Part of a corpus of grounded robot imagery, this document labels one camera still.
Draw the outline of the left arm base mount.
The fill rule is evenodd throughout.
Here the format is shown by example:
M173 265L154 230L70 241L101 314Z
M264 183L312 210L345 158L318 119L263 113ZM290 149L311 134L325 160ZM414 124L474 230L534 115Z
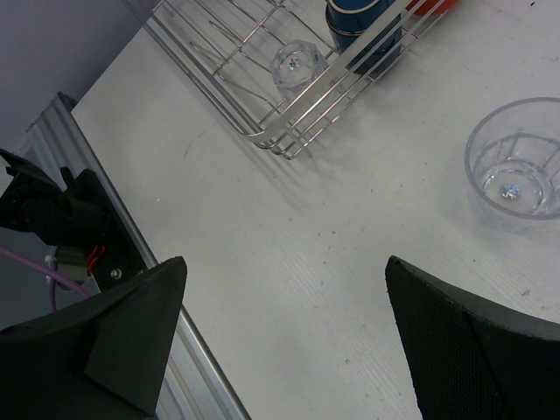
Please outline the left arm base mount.
M1 226L34 233L50 246L70 247L86 258L87 273L101 291L146 269L127 228L95 172L74 176L59 169L61 188L30 160L1 151L12 181L1 196Z

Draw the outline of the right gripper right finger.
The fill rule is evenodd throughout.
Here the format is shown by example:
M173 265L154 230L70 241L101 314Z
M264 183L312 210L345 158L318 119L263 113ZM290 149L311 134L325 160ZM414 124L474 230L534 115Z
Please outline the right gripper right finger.
M557 419L559 325L397 256L388 298L424 419Z

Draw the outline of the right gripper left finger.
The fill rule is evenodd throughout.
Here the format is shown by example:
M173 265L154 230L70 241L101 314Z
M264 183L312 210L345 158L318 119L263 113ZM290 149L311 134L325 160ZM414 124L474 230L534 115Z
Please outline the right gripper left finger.
M3 329L1 417L154 417L186 277L186 262L176 256L111 290Z

